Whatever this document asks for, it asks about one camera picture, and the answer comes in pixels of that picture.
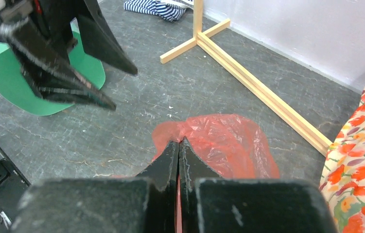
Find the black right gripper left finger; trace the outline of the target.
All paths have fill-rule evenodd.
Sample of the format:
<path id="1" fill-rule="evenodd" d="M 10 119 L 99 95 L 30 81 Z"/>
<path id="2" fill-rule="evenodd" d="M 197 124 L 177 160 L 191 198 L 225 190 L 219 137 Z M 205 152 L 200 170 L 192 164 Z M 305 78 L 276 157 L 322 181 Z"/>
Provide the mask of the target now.
<path id="1" fill-rule="evenodd" d="M 179 143 L 169 141 L 163 152 L 137 175 L 150 182 L 145 233 L 176 232 L 178 156 Z"/>

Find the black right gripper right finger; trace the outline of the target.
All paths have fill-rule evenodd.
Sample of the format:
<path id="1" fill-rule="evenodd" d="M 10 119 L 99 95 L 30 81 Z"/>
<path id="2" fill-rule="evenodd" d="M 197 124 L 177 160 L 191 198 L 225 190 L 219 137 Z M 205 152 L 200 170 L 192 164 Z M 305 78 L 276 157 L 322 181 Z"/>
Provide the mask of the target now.
<path id="1" fill-rule="evenodd" d="M 198 233 L 196 181 L 201 178 L 220 178 L 221 175 L 211 168 L 195 152 L 188 138 L 179 143 L 179 191 L 182 232 Z"/>

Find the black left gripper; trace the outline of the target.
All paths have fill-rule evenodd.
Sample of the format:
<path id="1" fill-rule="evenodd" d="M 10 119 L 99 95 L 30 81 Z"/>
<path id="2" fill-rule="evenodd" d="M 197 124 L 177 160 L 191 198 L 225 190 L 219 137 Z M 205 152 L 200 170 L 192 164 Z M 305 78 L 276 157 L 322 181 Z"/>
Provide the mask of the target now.
<path id="1" fill-rule="evenodd" d="M 111 31 L 96 0 L 7 0 L 0 10 L 0 42 L 7 43 L 39 98 L 56 103 L 116 104 L 69 63 L 86 53 L 123 72 L 138 69 Z M 76 19 L 80 32 L 73 32 Z"/>

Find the red plastic trash bag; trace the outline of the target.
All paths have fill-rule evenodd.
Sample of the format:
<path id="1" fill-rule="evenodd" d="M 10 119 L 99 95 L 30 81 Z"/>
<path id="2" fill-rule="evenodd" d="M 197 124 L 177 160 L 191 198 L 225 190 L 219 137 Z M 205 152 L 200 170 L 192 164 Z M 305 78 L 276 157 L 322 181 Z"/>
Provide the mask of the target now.
<path id="1" fill-rule="evenodd" d="M 211 114 L 185 121 L 166 121 L 155 127 L 154 161 L 169 141 L 186 137 L 194 152 L 218 172 L 220 178 L 201 178 L 196 183 L 199 233 L 278 233 L 272 178 L 279 169 L 268 150 L 259 125 L 236 114 Z M 109 213 L 115 233 L 144 233 L 150 191 L 148 178 L 113 181 Z M 179 172 L 177 224 L 182 232 Z"/>

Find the green plastic trash bin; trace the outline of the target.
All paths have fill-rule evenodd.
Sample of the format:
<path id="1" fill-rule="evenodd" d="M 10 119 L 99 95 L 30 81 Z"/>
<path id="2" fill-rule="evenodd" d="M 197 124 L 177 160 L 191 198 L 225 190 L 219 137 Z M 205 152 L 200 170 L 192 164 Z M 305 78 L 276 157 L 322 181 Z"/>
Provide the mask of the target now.
<path id="1" fill-rule="evenodd" d="M 70 63 L 101 89 L 106 80 L 102 62 L 85 54 L 78 27 L 72 23 L 71 28 L 78 45 L 69 53 Z M 18 108 L 37 116 L 53 115 L 72 106 L 49 102 L 35 96 L 20 73 L 18 61 L 4 43 L 0 43 L 0 94 Z"/>

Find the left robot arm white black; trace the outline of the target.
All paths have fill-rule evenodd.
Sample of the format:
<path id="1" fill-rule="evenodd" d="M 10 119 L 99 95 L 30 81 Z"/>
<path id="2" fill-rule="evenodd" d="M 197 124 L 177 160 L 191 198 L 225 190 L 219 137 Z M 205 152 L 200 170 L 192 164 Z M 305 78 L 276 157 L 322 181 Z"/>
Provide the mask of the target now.
<path id="1" fill-rule="evenodd" d="M 0 42 L 10 47 L 37 97 L 115 110 L 115 102 L 70 65 L 69 52 L 77 44 L 73 20 L 86 54 L 137 74 L 95 0 L 0 0 Z"/>

